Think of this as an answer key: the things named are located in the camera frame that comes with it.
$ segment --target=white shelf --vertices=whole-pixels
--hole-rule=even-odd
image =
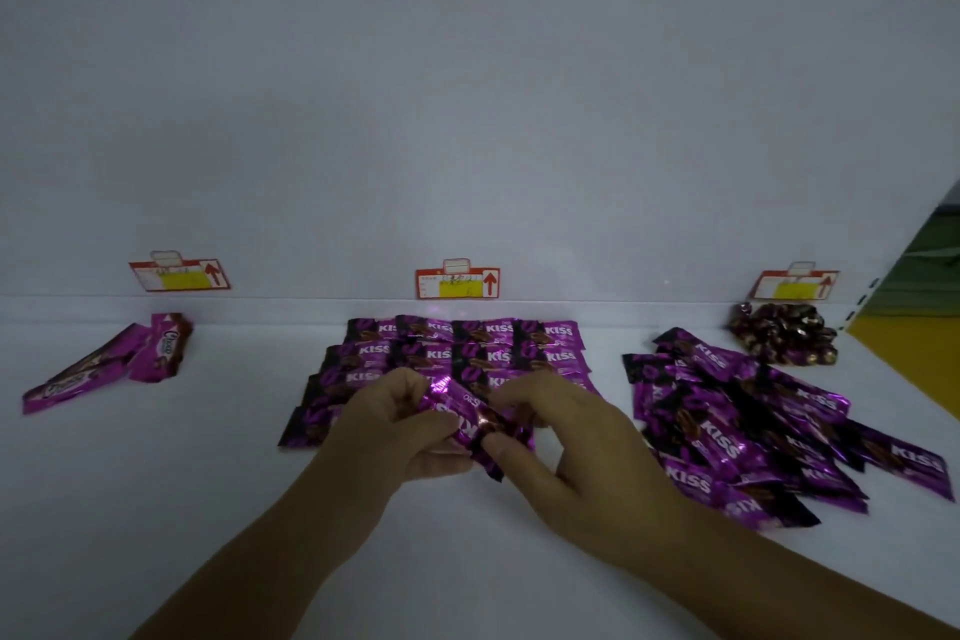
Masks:
[[[128,634],[309,459],[275,446],[341,326],[201,324],[175,379],[120,383],[19,414],[22,392],[122,326],[0,327],[0,636]],[[649,351],[657,332],[583,330],[594,384],[624,410],[630,388],[619,356]],[[734,346],[722,330],[696,334]],[[956,479],[960,423],[851,337],[839,346],[839,364],[799,374],[846,394],[856,419],[943,455]],[[556,460],[551,433],[537,443]],[[880,470],[856,479],[872,499],[870,516],[810,501],[822,525],[769,537],[960,627],[957,506]],[[657,593],[549,535],[516,489],[475,469],[405,486],[366,546],[320,590],[298,636],[704,632]]]

